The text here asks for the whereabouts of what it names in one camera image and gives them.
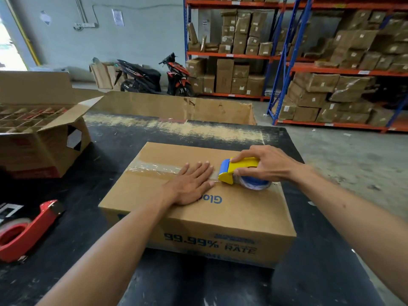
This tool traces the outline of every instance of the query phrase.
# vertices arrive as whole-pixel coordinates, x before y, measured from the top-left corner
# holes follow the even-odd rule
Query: concrete floor
[[[96,89],[95,84],[74,83],[74,87]],[[268,103],[242,102],[253,104],[258,125],[271,126],[271,118],[263,116]],[[334,183],[408,221],[406,135],[291,125],[285,128],[307,164]],[[386,306],[405,305],[360,261]]]

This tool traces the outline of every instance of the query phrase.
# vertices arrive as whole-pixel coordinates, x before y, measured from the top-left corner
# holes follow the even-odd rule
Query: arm
[[[244,157],[260,159],[257,168],[234,174],[270,181],[289,180],[308,196],[381,281],[408,303],[408,223],[332,184],[306,164],[272,146],[251,146]]]
[[[153,228],[173,203],[187,205],[213,187],[212,172],[208,162],[186,164],[150,202],[99,238],[37,305],[117,305]]]

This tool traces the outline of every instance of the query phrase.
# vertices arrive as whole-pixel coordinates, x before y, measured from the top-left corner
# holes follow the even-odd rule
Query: table top
[[[303,162],[285,128],[171,122],[88,113],[93,141],[64,177],[1,178],[1,201],[58,199],[66,212],[24,264],[0,263],[0,305],[34,305],[107,230],[98,204],[146,142],[242,150],[270,144]],[[282,183],[297,232],[273,271],[233,262],[146,249],[120,305],[383,305],[350,246],[308,198]]]

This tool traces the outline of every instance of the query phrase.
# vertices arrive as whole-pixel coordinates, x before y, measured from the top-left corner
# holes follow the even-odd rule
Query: wall
[[[158,65],[161,60],[174,51],[184,64],[182,0],[81,1],[88,22],[98,20],[99,28],[74,30],[81,22],[75,0],[10,0],[42,64],[68,67],[74,80],[93,80],[93,57],[123,59],[159,70],[163,84],[167,68]],[[115,25],[112,9],[122,11],[125,27]],[[42,10],[50,25],[40,20]]]

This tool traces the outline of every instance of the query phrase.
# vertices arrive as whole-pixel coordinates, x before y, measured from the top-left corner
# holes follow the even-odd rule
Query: red and black scooter
[[[161,74],[157,70],[146,69],[123,60],[118,60],[121,68],[116,76],[115,85],[118,82],[122,73],[126,73],[131,79],[126,79],[120,85],[120,91],[140,92],[162,94],[160,88]],[[193,88],[191,87],[188,77],[190,73],[184,66],[176,62],[174,53],[167,56],[166,59],[159,64],[166,64],[169,68],[167,78],[169,79],[169,86],[167,88],[168,95],[177,95],[182,97],[194,96]]]

